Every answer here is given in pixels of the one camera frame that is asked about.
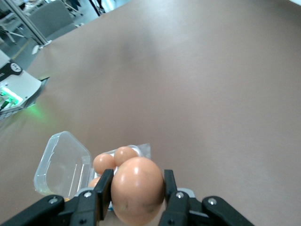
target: brown egg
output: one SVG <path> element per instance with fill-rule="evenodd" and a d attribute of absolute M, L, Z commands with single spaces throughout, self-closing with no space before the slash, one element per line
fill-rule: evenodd
<path fill-rule="evenodd" d="M 164 189 L 161 170 L 153 161 L 129 159 L 118 168 L 111 184 L 114 212 L 130 226 L 145 225 L 158 214 Z"/>
<path fill-rule="evenodd" d="M 100 177 L 96 177 L 89 183 L 88 187 L 95 187 L 99 181 Z"/>
<path fill-rule="evenodd" d="M 138 157 L 138 153 L 135 152 L 130 147 L 120 147 L 116 150 L 114 154 L 114 161 L 116 163 L 116 166 L 121 166 L 122 163 L 124 163 L 126 160 L 129 160 L 131 158 Z"/>
<path fill-rule="evenodd" d="M 93 168 L 100 175 L 103 174 L 105 169 L 114 170 L 116 168 L 114 157 L 107 153 L 99 154 L 93 161 Z"/>

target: large brown egg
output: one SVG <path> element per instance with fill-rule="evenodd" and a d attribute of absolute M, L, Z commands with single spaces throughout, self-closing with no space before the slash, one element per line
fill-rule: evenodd
<path fill-rule="evenodd" d="M 145 225 L 158 214 L 164 189 L 161 170 L 152 160 L 129 159 L 118 168 L 111 184 L 114 212 L 130 226 Z"/>

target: clear plastic egg carton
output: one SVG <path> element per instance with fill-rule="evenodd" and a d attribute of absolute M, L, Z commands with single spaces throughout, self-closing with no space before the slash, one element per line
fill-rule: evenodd
<path fill-rule="evenodd" d="M 139 156 L 151 158 L 150 144 L 129 145 Z M 114 155 L 115 150 L 105 153 Z M 90 152 L 68 131 L 54 134 L 48 141 L 36 174 L 34 187 L 42 195 L 73 198 L 97 176 Z"/>

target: brown table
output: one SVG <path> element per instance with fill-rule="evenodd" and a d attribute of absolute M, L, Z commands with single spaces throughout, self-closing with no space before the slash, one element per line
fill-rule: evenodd
<path fill-rule="evenodd" d="M 53 41 L 28 69 L 50 76 L 36 105 L 0 122 L 0 222 L 41 198 L 34 173 L 67 130 L 93 157 L 150 143 L 199 200 L 300 225 L 300 53 L 287 0 L 134 0 Z"/>

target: white device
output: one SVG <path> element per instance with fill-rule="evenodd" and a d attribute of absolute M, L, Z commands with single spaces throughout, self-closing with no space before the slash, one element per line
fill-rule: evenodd
<path fill-rule="evenodd" d="M 41 81 L 32 77 L 0 50 L 0 114 L 17 110 L 40 86 Z"/>

